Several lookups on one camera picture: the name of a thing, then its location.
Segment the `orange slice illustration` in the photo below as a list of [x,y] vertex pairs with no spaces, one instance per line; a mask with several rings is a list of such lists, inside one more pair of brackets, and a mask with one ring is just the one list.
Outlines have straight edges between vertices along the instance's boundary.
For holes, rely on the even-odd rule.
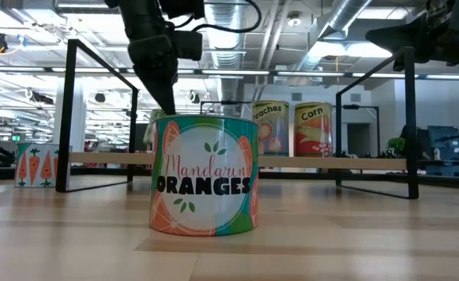
[[151,203],[150,226],[153,229],[164,233],[171,233],[184,236],[214,236],[215,229],[189,229],[181,226],[170,214],[165,206],[162,193],[155,191],[153,202]]
[[247,176],[251,176],[252,174],[252,146],[251,142],[248,141],[247,137],[242,136],[238,139],[238,145],[242,152],[244,153],[245,157],[245,165],[247,165]]
[[251,194],[251,219],[254,227],[259,225],[259,178],[256,177],[252,185]]
[[170,143],[172,143],[180,135],[180,127],[176,122],[171,121],[167,124],[164,131],[162,152],[165,154],[165,150]]

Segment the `carrot illustration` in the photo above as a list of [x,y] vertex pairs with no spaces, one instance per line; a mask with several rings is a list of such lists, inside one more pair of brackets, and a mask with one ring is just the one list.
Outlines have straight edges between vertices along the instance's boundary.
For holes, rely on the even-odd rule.
[[41,183],[43,187],[48,187],[51,185],[51,183],[48,182],[48,179],[51,179],[51,176],[51,155],[48,151],[48,153],[45,155],[44,164],[42,165],[41,170],[41,178],[44,180],[44,182]]
[[23,157],[21,158],[21,161],[18,162],[18,165],[20,166],[20,170],[18,172],[18,176],[21,179],[21,182],[18,183],[20,187],[24,187],[25,182],[23,182],[23,179],[27,178],[27,155],[23,153]]
[[34,156],[31,156],[28,159],[28,163],[30,165],[30,184],[33,186],[34,181],[35,181],[35,176],[37,175],[37,171],[39,170],[39,165],[41,164],[41,158],[36,156],[38,152],[41,152],[40,150],[34,148],[30,151],[31,154]]
[[58,177],[58,156],[59,156],[59,150],[55,151],[56,157],[53,160],[55,163],[55,177]]

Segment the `ceiling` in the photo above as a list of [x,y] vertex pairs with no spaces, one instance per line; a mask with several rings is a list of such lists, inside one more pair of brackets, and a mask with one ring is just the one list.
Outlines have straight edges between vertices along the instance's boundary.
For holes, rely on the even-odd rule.
[[[107,10],[101,1],[90,0],[62,0],[57,1],[57,9],[0,9],[0,33],[6,34],[9,49],[0,55],[0,66],[15,66],[18,69],[24,66],[62,68],[66,60],[66,42],[70,38],[78,38],[90,49],[97,53],[112,67],[129,69],[132,62],[126,52],[128,39],[124,33],[124,26],[117,11]],[[308,53],[311,48],[310,29],[314,19],[330,11],[333,1],[288,1],[288,11],[298,11],[301,24],[292,27],[283,25],[275,51],[269,62],[269,68],[290,67]],[[381,24],[398,25],[405,22],[408,17],[422,7],[425,1],[382,1],[374,0],[364,10],[351,26],[349,37],[345,41],[330,42],[331,44],[359,44],[364,43],[360,38],[364,30],[376,28]],[[243,44],[233,49],[233,52],[243,54],[241,69],[257,69],[259,52],[265,39],[265,30],[269,24],[268,18],[273,1],[257,0],[256,3],[262,10],[263,20],[259,28],[244,35]],[[249,5],[242,5],[245,26],[250,26],[256,20],[256,13]],[[277,17],[272,28],[272,38],[276,34],[280,21],[280,12],[283,5],[278,7]],[[176,25],[187,19],[182,16],[172,20]],[[205,23],[204,19],[194,20],[182,30],[192,30],[198,24]],[[201,30],[204,36],[204,52],[200,62],[181,59],[180,69],[213,69],[215,68],[214,54],[217,52],[210,46],[207,30]],[[318,69],[324,71],[347,71],[363,73],[383,60],[382,57],[371,58],[361,55],[342,54],[337,59],[322,59]],[[77,67],[101,67],[92,58],[83,52],[77,55]],[[444,64],[431,62],[418,65],[418,73],[442,73]],[[390,72],[390,66],[383,70]],[[459,73],[459,66],[447,69],[448,73]],[[15,69],[9,72],[0,72],[0,135],[12,132],[28,132],[28,140],[50,141],[54,123],[54,105],[33,101],[30,97],[34,92],[43,94],[56,103],[58,86],[63,82],[64,72],[55,73],[30,73],[23,74]],[[92,75],[79,75],[82,80],[87,99],[87,127],[99,125],[103,128],[122,128],[109,141],[126,143],[129,128],[126,126],[129,117],[124,109],[130,108],[130,89],[115,77],[106,72]],[[139,100],[138,120],[148,122],[149,113],[158,106],[144,89],[142,83],[132,74],[127,79],[141,90]],[[348,84],[350,80],[341,79],[341,84]],[[245,77],[241,83],[253,84],[254,79]],[[336,79],[323,79],[318,83],[324,87],[338,83]],[[202,101],[219,101],[218,78],[201,76],[198,79],[181,78],[174,85],[176,109],[180,113],[196,113],[199,105],[187,99],[189,93],[197,93]],[[95,94],[103,93],[106,102],[97,102]],[[240,96],[240,99],[249,101],[251,96]],[[218,106],[213,108],[215,114],[221,112]],[[87,138],[96,138],[97,133],[87,130]]]

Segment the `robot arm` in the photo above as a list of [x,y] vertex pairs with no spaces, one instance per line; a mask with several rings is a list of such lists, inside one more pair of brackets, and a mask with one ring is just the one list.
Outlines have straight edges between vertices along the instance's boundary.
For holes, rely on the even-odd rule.
[[119,7],[130,40],[128,52],[136,75],[167,115],[176,114],[173,85],[177,59],[201,59],[202,35],[177,31],[169,18],[205,16],[203,0],[105,0]]

